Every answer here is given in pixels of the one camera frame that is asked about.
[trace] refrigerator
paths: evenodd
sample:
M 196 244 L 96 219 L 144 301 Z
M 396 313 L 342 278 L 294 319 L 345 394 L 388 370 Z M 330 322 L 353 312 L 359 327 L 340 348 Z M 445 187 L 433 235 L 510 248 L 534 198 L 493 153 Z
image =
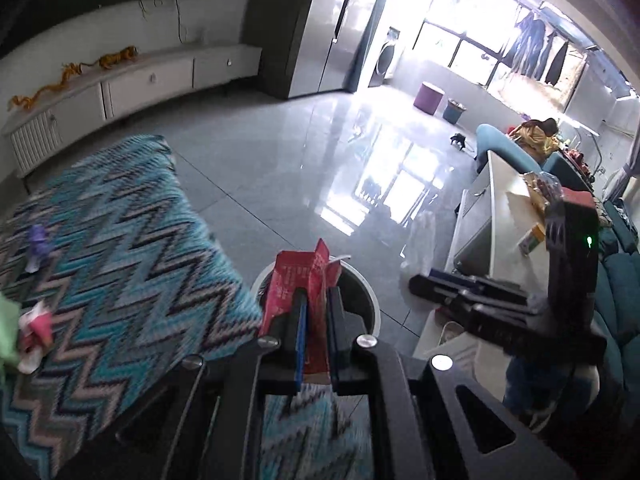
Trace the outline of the refrigerator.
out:
M 341 90 L 376 0 L 249 0 L 242 42 L 262 48 L 258 87 L 281 99 Z

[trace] black toy animal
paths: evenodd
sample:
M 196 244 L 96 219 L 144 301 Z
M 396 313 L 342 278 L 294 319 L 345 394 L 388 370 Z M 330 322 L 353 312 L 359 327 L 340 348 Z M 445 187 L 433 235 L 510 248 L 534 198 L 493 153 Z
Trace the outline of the black toy animal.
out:
M 458 149 L 462 151 L 465 149 L 465 139 L 466 137 L 463 134 L 455 134 L 451 137 L 451 143 L 455 142 Z

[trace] refrigerator handle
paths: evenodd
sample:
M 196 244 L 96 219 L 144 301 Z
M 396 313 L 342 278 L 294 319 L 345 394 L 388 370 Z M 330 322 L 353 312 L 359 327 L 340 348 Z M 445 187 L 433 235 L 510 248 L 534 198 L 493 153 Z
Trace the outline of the refrigerator handle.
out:
M 335 24 L 334 38 L 331 40 L 332 43 L 337 43 L 338 41 L 338 35 L 340 34 L 340 30 L 342 28 L 342 22 L 344 22 L 344 17 L 347 13 L 348 6 L 349 6 L 349 0 L 344 0 L 342 2 L 342 8 L 340 9 L 340 15 L 338 16 L 338 22 Z

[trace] blue chevron carpet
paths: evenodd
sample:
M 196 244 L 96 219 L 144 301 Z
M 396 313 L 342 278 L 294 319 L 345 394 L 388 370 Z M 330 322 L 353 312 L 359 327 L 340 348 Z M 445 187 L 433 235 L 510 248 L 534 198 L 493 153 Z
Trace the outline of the blue chevron carpet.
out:
M 50 261 L 24 272 L 28 229 Z M 2 424 L 43 480 L 190 353 L 231 354 L 262 313 L 175 176 L 171 149 L 137 136 L 95 153 L 23 203 L 0 234 L 0 288 L 44 299 L 54 347 L 31 376 L 8 376 Z M 370 439 L 331 390 L 271 397 L 265 480 L 372 478 Z

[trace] silver refrigerator door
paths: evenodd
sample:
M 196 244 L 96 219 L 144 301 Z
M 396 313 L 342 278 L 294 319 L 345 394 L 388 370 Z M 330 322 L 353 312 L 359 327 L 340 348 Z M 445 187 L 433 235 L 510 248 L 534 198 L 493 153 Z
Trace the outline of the silver refrigerator door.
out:
M 376 0 L 348 0 L 342 22 L 337 24 L 326 60 L 319 91 L 340 90 L 345 87 L 353 66 L 356 51 Z
M 290 62 L 295 63 L 289 97 L 318 92 L 344 1 L 312 0 L 308 15 L 307 9 L 300 9 L 296 28 L 303 28 L 304 31 L 301 31 L 298 56 L 289 58 Z

